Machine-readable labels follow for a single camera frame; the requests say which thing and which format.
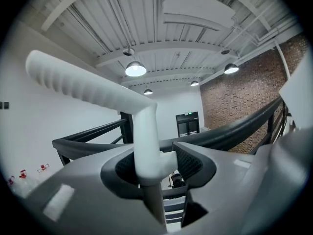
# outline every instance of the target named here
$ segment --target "black handrail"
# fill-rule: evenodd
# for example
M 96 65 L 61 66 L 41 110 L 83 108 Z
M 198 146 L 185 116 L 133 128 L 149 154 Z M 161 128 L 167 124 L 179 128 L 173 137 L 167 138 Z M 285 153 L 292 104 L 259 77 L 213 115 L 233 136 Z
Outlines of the black handrail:
M 279 107 L 279 105 L 283 103 L 282 99 L 279 97 L 258 111 L 222 127 L 209 130 L 203 133 L 198 133 L 194 135 L 190 135 L 182 138 L 175 138 L 169 140 L 162 140 L 159 142 L 160 150 L 163 152 L 172 151 L 173 142 L 186 142 L 195 144 L 198 146 L 203 146 L 207 148 L 213 148 L 218 150 L 228 151 L 229 149 L 235 147 L 236 145 L 243 142 L 253 133 L 255 133 L 266 121 L 268 121 L 268 132 L 266 136 L 262 139 L 262 141 L 256 146 L 256 149 L 251 151 L 251 154 L 255 154 L 258 147 L 263 144 L 272 142 L 277 135 L 281 135 L 282 131 L 279 133 L 275 133 L 272 137 L 272 133 L 275 130 L 275 127 L 278 124 L 278 120 L 283 115 L 280 126 L 278 129 L 283 130 L 281 128 L 281 124 L 283 125 L 285 121 L 286 108 L 283 104 L 282 113 L 278 116 L 275 123 L 273 123 L 273 114 L 275 110 Z M 129 118 L 130 115 L 124 115 L 123 118 Z M 62 139 L 54 140 L 52 142 L 53 147 L 55 147 L 60 155 L 61 160 L 65 158 L 70 159 L 78 159 L 81 157 L 85 157 L 88 155 L 92 155 L 95 153 L 99 153 L 102 151 L 110 150 L 113 148 L 117 148 L 120 146 L 124 146 L 125 140 L 133 140 L 133 136 L 129 137 L 129 133 L 132 133 L 132 123 L 131 119 L 125 121 L 121 119 L 119 121 L 106 124 L 97 128 L 93 128 L 91 130 L 87 130 L 85 132 L 81 132 L 78 134 L 74 134 Z M 128 130 L 122 130 L 122 124 L 128 124 Z M 85 140 L 89 140 L 90 137 L 95 138 L 95 136 L 102 135 L 103 133 L 108 132 L 113 127 L 121 126 L 121 132 L 123 135 L 124 144 L 93 144 L 93 143 L 83 143 Z

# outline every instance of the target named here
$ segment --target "wall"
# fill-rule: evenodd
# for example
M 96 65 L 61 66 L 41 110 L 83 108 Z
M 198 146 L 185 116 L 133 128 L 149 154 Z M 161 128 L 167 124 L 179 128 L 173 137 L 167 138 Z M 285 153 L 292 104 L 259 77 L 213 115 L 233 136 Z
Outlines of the wall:
M 98 71 L 23 24 L 2 50 L 0 60 L 0 101 L 10 103 L 0 110 L 0 162 L 4 176 L 18 176 L 26 169 L 48 163 L 49 170 L 62 168 L 51 141 L 120 119 L 117 111 L 91 105 L 57 94 L 33 82 L 25 72 L 28 53 L 38 49 L 94 73 Z M 115 129 L 93 140 L 110 143 L 121 135 Z
M 159 140 L 178 138 L 176 115 L 185 112 L 198 112 L 199 127 L 204 126 L 199 87 L 155 90 L 148 97 L 157 102 L 156 122 Z
M 303 34 L 281 44 L 292 73 L 308 48 Z M 286 74 L 277 49 L 240 65 L 238 72 L 223 74 L 200 87 L 205 126 L 214 129 L 255 112 L 279 96 Z M 266 134 L 267 123 L 231 151 L 246 153 Z

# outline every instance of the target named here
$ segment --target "white handle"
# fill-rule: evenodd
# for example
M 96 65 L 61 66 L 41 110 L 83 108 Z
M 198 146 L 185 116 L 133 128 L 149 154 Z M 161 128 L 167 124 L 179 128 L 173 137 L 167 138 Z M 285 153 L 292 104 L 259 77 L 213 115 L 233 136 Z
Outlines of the white handle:
M 37 83 L 56 92 L 133 114 L 134 160 L 140 184 L 155 185 L 177 169 L 176 152 L 159 150 L 155 101 L 38 50 L 27 57 L 26 71 Z

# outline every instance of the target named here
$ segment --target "white wall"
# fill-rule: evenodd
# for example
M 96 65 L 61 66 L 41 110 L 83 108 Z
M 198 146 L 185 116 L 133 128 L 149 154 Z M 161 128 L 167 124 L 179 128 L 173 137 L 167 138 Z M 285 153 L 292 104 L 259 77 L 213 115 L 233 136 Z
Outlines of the white wall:
M 204 127 L 203 107 L 199 86 L 155 90 L 147 97 L 157 102 L 158 139 L 178 138 L 176 115 L 198 112 L 199 127 Z
M 33 82 L 25 72 L 26 57 L 33 49 L 99 73 L 39 33 L 18 24 L 0 60 L 0 101 L 10 103 L 9 110 L 0 110 L 0 163 L 5 177 L 17 177 L 22 169 L 37 176 L 36 170 L 46 163 L 51 172 L 56 172 L 62 164 L 52 140 L 120 119 L 117 111 L 57 94 Z M 93 141 L 110 143 L 120 135 L 118 128 Z

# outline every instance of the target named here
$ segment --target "ceiling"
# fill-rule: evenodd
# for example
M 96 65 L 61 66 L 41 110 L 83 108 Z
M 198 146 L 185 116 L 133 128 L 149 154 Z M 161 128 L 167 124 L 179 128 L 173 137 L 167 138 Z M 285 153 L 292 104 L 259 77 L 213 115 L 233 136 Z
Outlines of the ceiling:
M 212 6 L 199 9 L 196 4 L 192 13 L 201 15 L 210 10 L 216 22 L 219 17 L 223 19 L 224 10 L 230 12 L 232 26 L 210 24 L 218 30 L 206 23 L 184 23 L 181 19 L 187 17 L 200 22 L 198 17 L 186 15 L 164 23 L 169 4 L 177 2 L 180 10 L 179 3 L 189 6 L 187 1 L 32 0 L 31 5 L 46 18 L 43 31 L 56 25 L 89 52 L 99 71 L 110 69 L 122 85 L 131 89 L 144 84 L 167 87 L 174 81 L 183 85 L 192 79 L 201 81 L 252 52 L 262 43 L 260 38 L 278 25 L 290 20 L 296 23 L 281 0 L 204 0 Z M 135 56 L 122 54 L 127 47 L 135 50 Z M 222 55 L 225 49 L 230 52 Z M 135 59 L 146 67 L 145 76 L 125 75 L 126 66 Z

